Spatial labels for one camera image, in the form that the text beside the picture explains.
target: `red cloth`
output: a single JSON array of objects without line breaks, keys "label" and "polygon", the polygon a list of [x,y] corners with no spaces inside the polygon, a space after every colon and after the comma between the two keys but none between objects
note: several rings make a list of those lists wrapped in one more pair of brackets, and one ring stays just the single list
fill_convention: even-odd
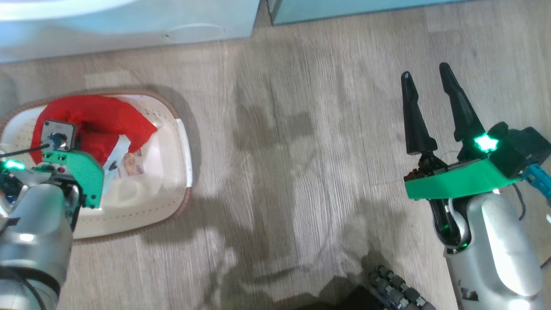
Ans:
[{"label": "red cloth", "polygon": [[[77,125],[80,150],[90,153],[101,166],[117,144],[119,135],[130,140],[130,153],[138,151],[157,128],[130,104],[102,96],[72,96],[52,101],[36,120],[31,147],[40,146],[42,126],[46,120]],[[31,152],[36,164],[42,152]]]}]

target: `laundry basket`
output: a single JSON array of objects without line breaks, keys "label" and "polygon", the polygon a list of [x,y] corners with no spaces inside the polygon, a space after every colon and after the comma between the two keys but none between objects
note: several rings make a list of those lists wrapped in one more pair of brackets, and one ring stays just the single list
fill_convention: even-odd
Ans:
[{"label": "laundry basket", "polygon": [[[114,97],[131,104],[155,125],[157,132],[138,152],[125,156],[100,207],[81,209],[74,238],[125,232],[181,213],[191,194],[193,172],[186,130],[176,109],[166,99],[147,91],[85,95]],[[13,111],[0,124],[0,148],[5,152],[29,148],[36,119],[49,102]],[[28,154],[15,159],[35,166]]]}]

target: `black cable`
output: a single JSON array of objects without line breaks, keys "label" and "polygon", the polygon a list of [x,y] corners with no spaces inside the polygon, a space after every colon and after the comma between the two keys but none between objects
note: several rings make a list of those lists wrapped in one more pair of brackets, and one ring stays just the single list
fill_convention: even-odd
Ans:
[{"label": "black cable", "polygon": [[522,207],[522,213],[518,217],[518,220],[522,221],[522,219],[526,215],[526,204],[524,203],[524,198],[522,198],[522,193],[520,192],[520,189],[518,189],[518,186],[516,184],[513,184],[513,187],[515,188],[515,192],[517,192],[518,200],[520,201],[520,205]]},{"label": "black cable", "polygon": [[40,297],[40,294],[37,292],[34,286],[28,282],[27,279],[21,277],[17,272],[11,270],[9,267],[4,267],[4,266],[0,266],[0,277],[3,277],[5,279],[6,278],[13,279],[23,284],[26,288],[29,289],[29,291],[31,291],[33,296],[36,298],[36,301],[40,306],[40,310],[47,310],[46,305],[44,304],[44,301]]},{"label": "black cable", "polygon": [[540,269],[547,269],[551,265],[551,257],[549,257],[543,264],[539,267]]},{"label": "black cable", "polygon": [[45,145],[41,145],[41,146],[38,146],[38,147],[23,149],[21,151],[15,151],[15,152],[6,153],[6,154],[0,154],[0,158],[21,155],[21,154],[25,154],[25,153],[34,152],[34,151],[40,151],[41,149],[47,148],[49,146],[50,146],[49,144],[45,144]]}]

